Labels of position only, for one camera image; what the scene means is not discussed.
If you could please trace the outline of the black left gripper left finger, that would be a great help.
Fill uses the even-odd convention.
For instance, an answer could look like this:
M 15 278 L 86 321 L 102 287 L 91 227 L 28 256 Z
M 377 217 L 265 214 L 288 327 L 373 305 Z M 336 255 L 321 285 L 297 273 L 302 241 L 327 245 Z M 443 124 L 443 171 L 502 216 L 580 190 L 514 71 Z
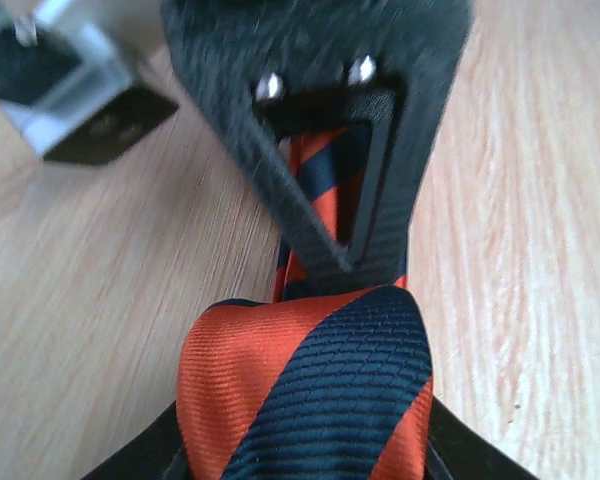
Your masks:
M 172 403 L 131 442 L 83 477 L 84 480 L 192 479 Z

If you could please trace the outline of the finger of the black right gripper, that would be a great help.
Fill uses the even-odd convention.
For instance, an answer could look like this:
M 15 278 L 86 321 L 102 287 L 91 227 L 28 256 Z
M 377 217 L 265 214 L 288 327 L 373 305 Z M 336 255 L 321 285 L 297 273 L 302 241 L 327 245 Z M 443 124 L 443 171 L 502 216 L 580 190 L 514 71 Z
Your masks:
M 322 294 L 388 284 L 471 27 L 466 1 L 166 1 L 174 72 Z M 281 140 L 371 129 L 351 240 L 327 231 Z

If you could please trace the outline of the orange navy striped tie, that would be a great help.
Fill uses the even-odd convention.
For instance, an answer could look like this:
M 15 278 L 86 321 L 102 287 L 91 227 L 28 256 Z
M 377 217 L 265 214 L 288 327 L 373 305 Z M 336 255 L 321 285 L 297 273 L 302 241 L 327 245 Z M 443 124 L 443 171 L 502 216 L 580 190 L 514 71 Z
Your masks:
M 388 285 L 321 296 L 282 247 L 271 302 L 218 303 L 183 344 L 188 468 L 196 479 L 421 479 L 432 384 L 404 262 Z

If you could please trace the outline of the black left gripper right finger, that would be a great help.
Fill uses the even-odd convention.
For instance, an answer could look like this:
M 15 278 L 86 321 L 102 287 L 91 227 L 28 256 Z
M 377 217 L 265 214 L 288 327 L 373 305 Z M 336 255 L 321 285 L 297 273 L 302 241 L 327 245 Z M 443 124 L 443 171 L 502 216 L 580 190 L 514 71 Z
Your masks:
M 519 463 L 433 399 L 427 438 L 426 480 L 537 480 Z

